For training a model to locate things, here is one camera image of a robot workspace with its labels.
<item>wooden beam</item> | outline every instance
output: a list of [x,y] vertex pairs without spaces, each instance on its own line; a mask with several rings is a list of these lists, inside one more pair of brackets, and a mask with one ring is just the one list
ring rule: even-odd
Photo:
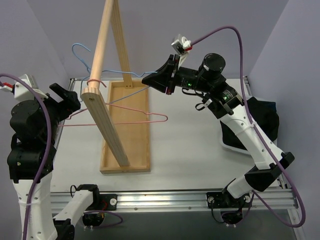
[[[113,3],[114,0],[105,1],[91,68],[91,80],[101,79]],[[99,128],[104,140],[108,143],[108,146],[119,166],[128,167],[130,166],[128,157],[105,105],[104,98],[99,91],[99,86],[100,83],[98,81],[89,82],[88,87],[83,90],[81,98]]]
[[[113,9],[111,14],[111,26],[113,31],[113,36],[115,40],[116,50],[118,52],[121,71],[130,72],[128,52],[124,37],[124,30],[121,21],[121,15],[119,11],[118,0],[114,0]],[[132,88],[132,78],[130,74],[123,74],[123,81],[125,88]]]

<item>purple cable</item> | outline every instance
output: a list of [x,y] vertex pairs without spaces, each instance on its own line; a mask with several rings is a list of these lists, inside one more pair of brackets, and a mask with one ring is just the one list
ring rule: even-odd
[[92,227],[93,229],[110,228],[110,227],[122,224],[124,222],[124,219],[122,218],[122,216],[120,216],[119,214],[112,212],[112,211],[91,210],[91,211],[86,211],[84,214],[95,214],[95,213],[110,214],[110,215],[118,217],[120,219],[120,221],[115,222],[115,223],[111,223],[111,224],[107,224],[107,225],[94,226],[94,227]]
[[[13,80],[17,81],[18,83],[22,84],[26,89],[28,89],[34,95],[35,99],[39,102],[39,104],[40,104],[40,106],[41,106],[41,108],[43,110],[45,121],[46,121],[46,129],[47,129],[46,147],[45,147],[45,152],[44,152],[44,155],[43,155],[42,162],[40,164],[40,167],[39,167],[38,171],[36,172],[36,175],[34,177],[34,180],[32,182],[32,185],[31,185],[29,193],[28,193],[28,197],[26,199],[26,203],[30,204],[31,203],[31,199],[32,199],[32,195],[33,195],[35,187],[36,187],[36,184],[37,184],[37,182],[38,182],[38,180],[40,178],[42,170],[45,167],[45,164],[46,164],[46,161],[47,161],[47,158],[48,158],[48,155],[49,155],[49,150],[50,150],[50,145],[51,145],[51,122],[50,122],[50,117],[49,117],[48,110],[47,110],[44,102],[42,101],[41,97],[28,84],[26,84],[20,78],[14,76],[14,75],[11,75],[11,74],[0,73],[0,78],[1,77],[7,77],[7,78],[10,78],[10,79],[13,79]],[[1,81],[0,81],[0,86],[1,87],[4,86],[4,84]],[[26,240],[27,239],[27,231],[28,231],[30,210],[31,210],[31,206],[27,205],[25,207],[22,240]]]
[[[249,207],[248,207],[248,210],[246,211],[244,217],[237,223],[237,224],[234,224],[234,225],[238,225],[239,223],[241,223],[243,220],[245,220],[247,218],[247,216],[249,215],[250,213],[250,209],[252,207],[252,202],[254,201],[254,198],[255,198],[255,193],[252,193],[252,197],[250,199],[250,202],[249,202]],[[221,214],[221,218],[226,215],[226,214],[234,214],[235,211],[227,211],[227,212],[224,212]]]
[[[234,27],[234,26],[222,26],[217,28],[216,30],[213,30],[211,32],[209,32],[207,35],[193,41],[191,43],[191,46],[196,45],[197,43],[201,42],[202,40],[206,39],[207,37],[209,37],[210,35],[219,32],[223,29],[231,29],[233,31],[235,31],[237,37],[238,37],[238,41],[239,41],[239,49],[240,49],[240,85],[241,85],[241,94],[242,94],[242,98],[243,98],[243,102],[244,102],[244,108],[246,111],[246,114],[248,116],[249,122],[250,124],[253,123],[252,117],[250,115],[250,111],[249,111],[249,107],[248,107],[248,103],[247,103],[247,99],[246,99],[246,94],[245,94],[245,86],[244,86],[244,81],[243,81],[243,64],[244,64],[244,51],[243,51],[243,46],[242,46],[242,39],[240,36],[239,31]],[[285,224],[288,227],[291,228],[299,228],[301,227],[305,221],[306,221],[306,209],[305,209],[305,205],[301,199],[301,196],[298,192],[297,187],[295,186],[295,184],[293,183],[291,177],[289,176],[289,174],[287,173],[287,171],[284,169],[284,167],[281,165],[281,163],[277,160],[276,156],[274,155],[274,153],[271,151],[271,149],[268,147],[266,141],[264,140],[264,138],[262,137],[261,133],[259,132],[258,128],[256,126],[253,126],[256,134],[258,135],[260,141],[262,142],[262,144],[264,145],[265,149],[268,151],[268,153],[270,154],[270,156],[273,158],[274,162],[276,163],[276,165],[279,167],[279,169],[282,171],[283,175],[285,176],[285,178],[287,179],[287,181],[289,182],[289,184],[291,185],[291,188],[293,190],[293,193],[296,196],[296,199],[298,200],[299,204],[300,204],[300,208],[301,208],[301,220],[299,223],[297,224],[292,224],[289,222],[286,222],[285,220],[283,220],[263,199],[262,197],[260,197],[256,191],[252,190],[252,192],[257,196],[258,199],[260,199],[260,201],[272,212],[272,214],[279,219],[283,224]]]

